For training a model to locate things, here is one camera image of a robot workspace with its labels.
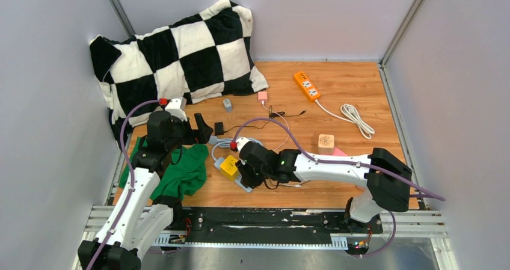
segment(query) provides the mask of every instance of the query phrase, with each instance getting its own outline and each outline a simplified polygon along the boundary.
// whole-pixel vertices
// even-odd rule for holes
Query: pink object
[[[268,92],[267,91],[258,92],[257,99],[258,99],[259,103],[261,103],[261,102],[267,103],[268,102]]]
[[[340,151],[338,148],[335,148],[335,151],[333,152],[333,155],[332,156],[342,156],[342,157],[346,157],[347,154]]]

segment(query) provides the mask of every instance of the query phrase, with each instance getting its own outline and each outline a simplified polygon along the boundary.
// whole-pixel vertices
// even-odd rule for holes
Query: white power cord
[[[301,182],[299,184],[295,184],[295,185],[290,185],[290,184],[282,184],[280,183],[279,186],[284,186],[284,187],[292,187],[292,188],[301,188],[303,184],[305,183],[308,183],[309,181],[305,181],[305,182]]]
[[[375,130],[361,119],[360,113],[358,112],[358,110],[353,105],[349,105],[348,103],[344,103],[340,107],[340,111],[342,112],[342,114],[344,114],[347,117],[347,118],[343,118],[343,117],[341,117],[339,115],[335,115],[332,112],[330,112],[327,109],[325,109],[321,105],[321,103],[319,103],[319,100],[315,100],[315,102],[317,103],[317,105],[319,105],[321,107],[321,109],[323,109],[325,112],[327,112],[328,114],[332,115],[333,117],[339,118],[339,119],[344,120],[344,121],[348,121],[349,123],[353,123],[356,126],[358,126],[358,129],[360,130],[361,134],[366,139],[371,139],[372,135],[375,134]]]
[[[270,109],[268,109],[268,108],[266,108],[266,106],[264,105],[264,101],[262,101],[262,106],[263,106],[265,109],[267,109],[267,110],[269,111],[269,114],[271,114],[271,110],[270,110]],[[274,113],[274,114],[277,114],[280,118],[282,118],[282,119],[285,121],[285,123],[287,124],[287,129],[289,129],[289,130],[290,130],[289,123],[287,123],[287,120],[285,120],[285,118],[284,118],[284,117],[282,117],[279,113],[277,113],[277,112],[273,112],[273,113]],[[274,149],[273,151],[275,151],[275,152],[276,152],[276,150],[278,150],[281,146],[285,145],[285,143],[286,143],[288,140],[289,140],[289,135],[287,135],[287,138],[285,139],[285,141],[284,141],[283,143],[281,143],[281,144],[280,144],[280,145],[279,145],[276,149]]]

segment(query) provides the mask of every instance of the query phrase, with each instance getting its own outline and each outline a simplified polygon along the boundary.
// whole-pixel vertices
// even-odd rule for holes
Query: small gray object
[[[227,112],[232,112],[232,103],[230,102],[229,99],[224,99],[223,100],[223,105],[225,106],[225,110]]]

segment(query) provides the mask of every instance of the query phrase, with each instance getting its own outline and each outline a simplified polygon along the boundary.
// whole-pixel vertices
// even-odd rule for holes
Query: cable
[[[279,113],[277,113],[277,112],[273,112],[273,111],[272,111],[272,108],[271,108],[271,109],[266,108],[266,106],[264,105],[264,101],[262,101],[262,106],[263,106],[265,109],[267,109],[267,110],[269,111],[269,116],[271,116],[271,114],[277,114],[280,118],[282,118],[282,119],[285,121],[285,123],[287,124],[287,129],[289,129],[289,130],[290,130],[289,123],[287,123],[287,120],[285,120],[285,118],[284,118],[282,115],[280,115],[280,114],[279,114]],[[289,134],[287,134],[287,138],[285,139],[285,141],[283,141],[283,143],[281,143],[281,144],[280,144],[278,147],[276,147],[276,149],[274,149],[273,151],[275,151],[275,152],[276,152],[276,150],[278,150],[281,146],[283,146],[283,145],[284,145],[284,144],[285,144],[285,143],[289,140],[289,137],[290,137],[290,135],[289,135]]]
[[[133,165],[131,164],[131,161],[129,160],[128,151],[126,151],[126,144],[124,143],[124,130],[126,129],[126,125],[128,123],[129,118],[131,118],[131,116],[138,109],[140,109],[141,107],[143,107],[145,105],[151,104],[151,103],[159,103],[159,100],[148,100],[148,101],[143,102],[143,103],[139,104],[138,106],[134,107],[131,110],[131,112],[129,112],[127,114],[126,118],[124,119],[124,122],[122,123],[122,127],[120,128],[120,149],[122,150],[122,153],[124,154],[124,159],[126,160],[126,165],[129,168],[129,181],[131,182],[131,185],[133,185],[134,181],[135,181],[135,170],[133,169]],[[133,193],[133,189],[132,189],[132,187],[129,187],[129,189],[127,189],[126,199],[124,200],[124,203],[122,203],[122,206],[120,207],[120,210],[119,210],[117,216],[113,220],[111,227],[110,227],[110,231],[108,231],[106,233],[106,236],[103,239],[103,242],[101,242],[101,244],[97,248],[96,252],[94,253],[94,256],[92,256],[92,259],[90,259],[90,262],[88,263],[86,270],[91,270],[92,266],[94,266],[94,263],[96,262],[97,258],[99,257],[99,254],[101,253],[101,251],[105,247],[108,239],[112,235],[112,231],[115,229],[118,221],[120,220],[120,217],[126,210],[126,206],[128,205],[128,202],[129,202],[129,199],[131,198],[132,193]]]
[[[267,179],[264,179],[264,185],[266,185],[266,188],[268,188],[270,190],[276,190],[278,188],[278,186],[280,185],[280,182],[276,181],[276,186],[274,188],[270,188],[268,185]]]
[[[362,241],[364,244],[368,244],[370,242],[370,240],[372,240],[372,235],[373,235],[372,227],[370,226],[370,224],[368,224],[367,226],[368,226],[369,231],[368,231],[367,239]]]
[[[262,130],[262,129],[263,129],[263,128],[264,128],[264,127],[268,124],[268,123],[269,123],[268,121],[267,121],[267,122],[265,122],[265,123],[262,125],[262,127],[257,127],[257,126],[246,126],[246,127],[254,127],[254,128],[256,128],[256,129]],[[230,131],[230,130],[232,130],[232,129],[235,129],[236,127],[240,127],[240,126],[241,126],[241,125],[239,125],[239,126],[235,126],[235,127],[231,127],[230,129],[225,130],[225,131],[224,131],[224,133],[226,133],[226,132],[228,132],[228,131]]]
[[[246,126],[247,124],[251,123],[251,122],[254,122],[254,121],[261,121],[261,120],[265,120],[265,121],[271,121],[273,123],[276,123],[277,125],[279,125],[280,127],[282,127],[290,136],[290,138],[292,139],[292,141],[294,142],[294,144],[296,144],[296,146],[298,147],[298,149],[301,151],[301,153],[309,158],[310,160],[312,161],[315,161],[317,163],[323,163],[323,164],[344,164],[344,165],[356,165],[358,167],[366,167],[366,168],[370,168],[370,169],[374,169],[376,171],[380,171],[386,175],[389,175],[403,183],[405,183],[406,185],[409,185],[415,189],[417,189],[418,191],[420,192],[424,192],[427,197],[429,198],[434,198],[434,199],[437,199],[437,200],[440,200],[440,201],[446,201],[446,199],[436,193],[433,193],[425,188],[422,188],[418,185],[416,185],[415,183],[395,174],[394,172],[392,171],[389,171],[389,170],[386,170],[385,168],[381,168],[379,166],[376,166],[376,165],[371,165],[371,164],[366,164],[366,163],[361,163],[361,162],[355,162],[355,161],[334,161],[334,160],[322,160],[322,159],[315,159],[312,155],[308,154],[304,149],[303,147],[301,147],[301,145],[298,143],[298,141],[296,140],[296,138],[294,137],[294,135],[292,134],[292,132],[285,128],[285,126],[280,123],[279,121],[275,121],[275,120],[272,120],[270,118],[252,118],[251,120],[248,120],[246,121],[243,125],[241,125],[241,127],[238,129],[238,131],[236,132],[236,134],[234,135],[234,140],[237,140],[238,136],[239,136],[239,133],[241,132],[242,128],[244,126]],[[393,232],[392,232],[392,235],[390,236],[390,239],[388,240],[388,242],[386,242],[386,244],[381,247],[380,249],[372,252],[372,253],[369,253],[369,254],[365,254],[365,255],[353,255],[355,257],[359,257],[359,258],[362,258],[363,256],[366,256],[366,257],[370,257],[370,256],[374,256],[374,255],[377,255],[379,254],[380,252],[384,251],[386,248],[388,248],[390,246],[390,244],[393,242],[394,238],[395,238],[395,234],[396,234],[396,231],[397,231],[397,223],[395,221],[395,216],[394,214],[391,212],[391,211],[388,211],[388,213],[392,216],[392,220],[393,220]]]
[[[356,126],[358,126],[358,129],[360,130],[361,134],[366,139],[368,139],[368,140],[371,139],[372,135],[375,134],[375,130],[361,119],[360,113],[358,112],[358,110],[353,105],[349,105],[348,103],[344,103],[340,107],[340,111],[342,112],[342,114],[344,114],[347,117],[347,118],[343,118],[343,117],[341,117],[339,115],[335,115],[332,112],[330,112],[327,109],[325,109],[321,105],[321,103],[319,103],[319,100],[315,100],[315,102],[317,103],[317,105],[319,105],[321,107],[321,109],[323,109],[325,112],[327,112],[328,114],[332,115],[333,117],[339,118],[339,119],[344,120],[344,121],[348,121],[349,123],[353,123]]]
[[[262,144],[261,141],[257,140],[257,139],[254,139],[254,138],[248,138],[248,140],[252,141],[252,142],[255,142],[257,144],[260,144],[261,146],[264,146]],[[216,150],[217,147],[220,147],[220,148],[224,148],[224,149],[227,149],[227,148],[230,148],[230,142],[232,142],[232,138],[223,138],[223,139],[218,139],[218,142],[214,145],[214,147],[212,147],[212,149],[210,150],[210,156],[212,157],[212,159],[216,162],[218,159],[214,156],[214,150]]]
[[[180,162],[180,159],[182,158],[182,143],[180,143],[180,149],[179,149],[179,158],[177,159],[177,162],[171,162],[172,165],[177,165]]]
[[[374,252],[371,252],[371,253],[368,253],[365,255],[351,255],[351,256],[358,257],[358,258],[375,256],[375,255],[379,254],[380,252],[383,252],[384,250],[386,250],[386,248],[388,248],[392,244],[393,240],[395,239],[395,235],[397,234],[397,221],[395,220],[395,215],[393,214],[393,212],[388,211],[388,213],[392,217],[392,221],[393,221],[393,231],[392,231],[392,235],[390,236],[390,239],[388,240],[388,242],[386,242],[386,244],[384,244],[384,246],[375,250]]]
[[[302,111],[301,113],[299,113],[297,115],[286,115],[285,112],[272,112],[271,111],[271,113],[269,114],[269,117],[276,118],[276,117],[278,117],[279,114],[284,117],[297,117],[297,116],[303,115],[305,112],[306,112],[306,110]]]
[[[301,186],[303,184],[306,184],[308,183],[309,181],[304,181],[304,182],[301,182],[299,184],[296,184],[296,185],[290,185],[290,184],[283,184],[283,183],[280,183],[280,186],[284,186],[284,187],[290,187],[290,188],[301,188]],[[269,183],[271,184],[271,186],[274,186],[274,184],[271,182],[271,179],[269,180]]]
[[[282,123],[280,123],[279,121],[275,121],[273,119],[270,119],[270,118],[252,118],[251,120],[248,120],[246,121],[239,129],[238,131],[236,132],[236,134],[234,135],[234,140],[237,140],[238,136],[239,136],[239,133],[241,132],[242,128],[244,126],[246,126],[247,124],[251,123],[251,122],[254,122],[254,121],[271,121],[273,123],[276,123],[277,125],[279,125],[280,127],[282,127],[290,136],[290,138],[292,139],[292,141],[294,142],[294,144],[298,147],[298,149],[301,151],[301,153],[309,158],[310,160],[312,161],[315,161],[315,162],[318,162],[318,163],[323,163],[323,164],[343,164],[343,165],[355,165],[355,166],[358,166],[358,167],[365,167],[365,168],[370,168],[370,169],[373,169],[373,170],[376,170],[376,171],[380,171],[386,175],[389,175],[399,181],[401,181],[402,183],[408,185],[408,186],[411,186],[413,187],[414,189],[417,189],[418,191],[420,192],[424,192],[427,196],[429,196],[429,198],[434,198],[434,199],[437,199],[437,200],[440,200],[440,201],[446,201],[446,199],[443,197],[443,196],[440,196],[438,194],[435,194],[425,188],[422,188],[418,185],[416,185],[415,183],[407,180],[406,178],[403,178],[397,174],[395,174],[394,172],[392,171],[389,171],[385,168],[381,168],[379,166],[376,166],[376,165],[371,165],[371,164],[366,164],[366,163],[361,163],[361,162],[356,162],[356,161],[334,161],[334,160],[323,160],[323,159],[315,159],[314,157],[312,157],[310,154],[308,154],[304,149],[303,147],[301,147],[301,145],[298,143],[298,141],[296,140],[296,138],[294,137],[294,135],[292,134],[292,132],[287,129]]]

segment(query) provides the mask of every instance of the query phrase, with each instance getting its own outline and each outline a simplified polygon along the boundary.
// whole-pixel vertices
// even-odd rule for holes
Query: coiled white cable
[[[317,105],[319,105],[321,107],[321,109],[323,109],[325,112],[327,112],[328,114],[332,115],[333,117],[339,118],[339,119],[344,120],[344,121],[348,121],[349,123],[353,123],[356,126],[358,126],[358,129],[360,130],[361,134],[366,139],[368,139],[368,140],[371,139],[372,135],[375,134],[375,130],[361,119],[360,113],[358,112],[358,110],[353,105],[349,105],[348,103],[344,103],[340,107],[340,111],[342,112],[342,114],[344,114],[347,117],[347,118],[343,118],[343,117],[341,117],[339,115],[335,115],[332,112],[330,112],[327,109],[325,109],[321,105],[321,103],[319,103],[319,100],[315,100],[315,102],[317,103]]]

